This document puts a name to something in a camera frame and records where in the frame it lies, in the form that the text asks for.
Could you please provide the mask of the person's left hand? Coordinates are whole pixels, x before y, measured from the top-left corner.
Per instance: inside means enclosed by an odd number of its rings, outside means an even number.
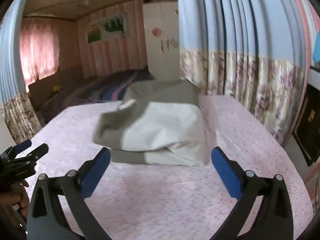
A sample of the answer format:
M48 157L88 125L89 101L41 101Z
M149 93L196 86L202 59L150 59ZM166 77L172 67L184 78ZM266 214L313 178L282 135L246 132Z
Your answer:
M24 218L27 218L30 200L25 190L26 187L29 187L29 184L26 180L22 180L18 183L18 188L16 190L1 193L1 207L3 207L7 213L14 205L18 204L21 215Z

